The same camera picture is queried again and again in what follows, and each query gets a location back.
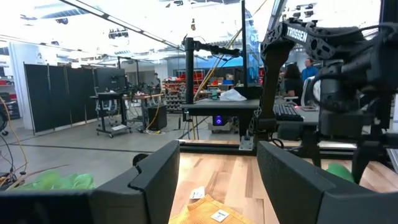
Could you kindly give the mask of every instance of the wooden table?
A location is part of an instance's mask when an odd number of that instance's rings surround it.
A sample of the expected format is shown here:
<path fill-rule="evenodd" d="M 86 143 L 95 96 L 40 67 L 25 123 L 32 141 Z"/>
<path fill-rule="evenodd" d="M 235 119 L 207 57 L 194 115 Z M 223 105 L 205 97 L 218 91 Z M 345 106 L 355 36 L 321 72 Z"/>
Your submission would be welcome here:
<path fill-rule="evenodd" d="M 333 160 L 322 160 L 326 169 Z M 351 161 L 339 162 L 351 169 Z M 371 162 L 361 181 L 378 192 L 398 190 L 398 175 L 378 162 Z M 180 173 L 171 217 L 189 203 L 193 189 L 204 186 L 206 194 L 224 203 L 256 224 L 278 224 L 262 184 L 257 160 L 252 156 L 181 154 Z"/>

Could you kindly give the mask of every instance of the keyboard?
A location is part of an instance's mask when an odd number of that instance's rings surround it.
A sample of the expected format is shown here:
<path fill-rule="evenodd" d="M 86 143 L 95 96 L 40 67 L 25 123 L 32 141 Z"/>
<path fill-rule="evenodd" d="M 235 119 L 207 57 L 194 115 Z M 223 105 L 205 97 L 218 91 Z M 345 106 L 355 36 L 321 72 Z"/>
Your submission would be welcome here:
<path fill-rule="evenodd" d="M 291 104 L 274 105 L 274 113 L 278 121 L 303 121 L 301 115 L 297 113 Z"/>

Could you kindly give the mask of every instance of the black metal post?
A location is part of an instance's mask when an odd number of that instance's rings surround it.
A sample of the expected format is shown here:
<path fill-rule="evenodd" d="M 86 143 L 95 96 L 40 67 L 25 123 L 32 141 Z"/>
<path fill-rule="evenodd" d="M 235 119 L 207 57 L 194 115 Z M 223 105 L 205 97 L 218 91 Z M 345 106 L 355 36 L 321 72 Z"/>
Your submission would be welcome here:
<path fill-rule="evenodd" d="M 193 51 L 194 41 L 193 38 L 187 37 L 185 39 L 185 102 L 186 104 L 193 104 Z"/>
<path fill-rule="evenodd" d="M 137 85 L 139 85 L 139 69 L 138 69 L 138 60 L 136 60 L 137 63 L 137 73 L 136 73 L 136 80 L 137 80 Z"/>
<path fill-rule="evenodd" d="M 246 8 L 245 1 L 241 2 L 241 15 L 242 15 L 242 65 L 243 65 L 243 88 L 244 88 L 244 96 L 247 96 L 248 93 L 248 50 L 246 45 Z"/>
<path fill-rule="evenodd" d="M 118 57 L 118 69 L 120 69 L 121 68 L 121 65 L 120 65 L 120 57 Z"/>

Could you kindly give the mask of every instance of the green object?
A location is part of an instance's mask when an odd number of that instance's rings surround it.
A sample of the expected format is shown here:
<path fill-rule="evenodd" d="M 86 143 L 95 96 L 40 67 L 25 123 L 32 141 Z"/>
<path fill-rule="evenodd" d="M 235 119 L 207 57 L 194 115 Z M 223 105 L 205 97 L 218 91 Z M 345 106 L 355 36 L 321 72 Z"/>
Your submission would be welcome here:
<path fill-rule="evenodd" d="M 94 188 L 94 178 L 91 174 L 72 174 L 62 177 L 57 171 L 48 170 L 41 173 L 32 183 L 24 184 L 16 190 L 87 190 Z"/>
<path fill-rule="evenodd" d="M 351 172 L 341 164 L 329 163 L 329 168 L 326 171 L 350 182 L 354 182 Z"/>

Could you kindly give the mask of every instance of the sticker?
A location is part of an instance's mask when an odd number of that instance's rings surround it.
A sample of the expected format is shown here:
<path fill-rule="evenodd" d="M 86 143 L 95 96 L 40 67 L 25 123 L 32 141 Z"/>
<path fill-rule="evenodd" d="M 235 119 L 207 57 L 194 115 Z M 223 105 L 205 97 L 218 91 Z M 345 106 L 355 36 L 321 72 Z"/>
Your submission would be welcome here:
<path fill-rule="evenodd" d="M 190 199 L 201 199 L 205 197 L 205 187 L 199 187 L 192 190 Z"/>
<path fill-rule="evenodd" d="M 226 217 L 228 217 L 228 215 L 229 214 L 226 213 L 226 211 L 220 209 L 216 213 L 214 213 L 214 215 L 212 215 L 211 218 L 218 222 L 222 222 Z"/>

